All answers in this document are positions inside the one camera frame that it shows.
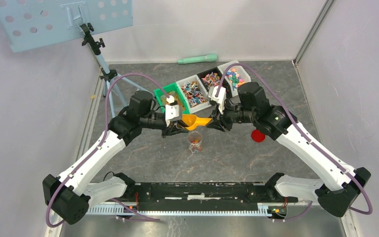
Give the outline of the yellow plastic scoop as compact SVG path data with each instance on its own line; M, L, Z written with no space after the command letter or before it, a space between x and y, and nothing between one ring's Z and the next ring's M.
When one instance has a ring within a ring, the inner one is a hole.
M188 131L193 131L199 126L207 126L212 118L200 118L196 115L184 114L181 121L185 124L183 127Z

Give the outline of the clear plastic jar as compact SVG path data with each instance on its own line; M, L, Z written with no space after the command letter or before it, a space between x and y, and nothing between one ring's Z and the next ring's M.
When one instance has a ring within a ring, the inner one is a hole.
M198 131L192 131L188 135L189 150L192 154L202 151L202 135Z

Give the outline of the red jar lid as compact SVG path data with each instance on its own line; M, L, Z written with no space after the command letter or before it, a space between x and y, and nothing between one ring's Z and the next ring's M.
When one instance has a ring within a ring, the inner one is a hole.
M251 139L254 142L261 143L266 139L266 135L261 133L259 130L254 130L251 133Z

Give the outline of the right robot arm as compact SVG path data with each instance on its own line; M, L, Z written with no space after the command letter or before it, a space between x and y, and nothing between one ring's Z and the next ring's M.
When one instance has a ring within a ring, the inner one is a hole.
M284 173L274 174L265 188L271 201L283 197L317 202L324 210L342 217L359 195L371 173L364 167L355 168L336 157L312 135L297 118L283 106L271 105L264 89L256 82L247 82L238 88L239 103L227 99L221 86L209 90L209 98L216 107L211 114L209 128L229 131L235 123L250 123L296 154L318 176L317 179L296 178Z

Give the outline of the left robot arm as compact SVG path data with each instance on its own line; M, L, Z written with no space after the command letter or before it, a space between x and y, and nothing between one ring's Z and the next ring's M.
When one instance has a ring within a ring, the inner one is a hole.
M89 208L113 198L130 201L135 196L131 181L121 174L100 183L92 184L95 175L122 151L144 128L160 130L162 137L187 132L185 114L177 103L165 105L158 113L150 92L137 91L128 106L111 119L95 144L73 165L58 176L49 174L43 180L43 192L47 205L46 222L50 227L50 212L54 211L68 224L77 223Z

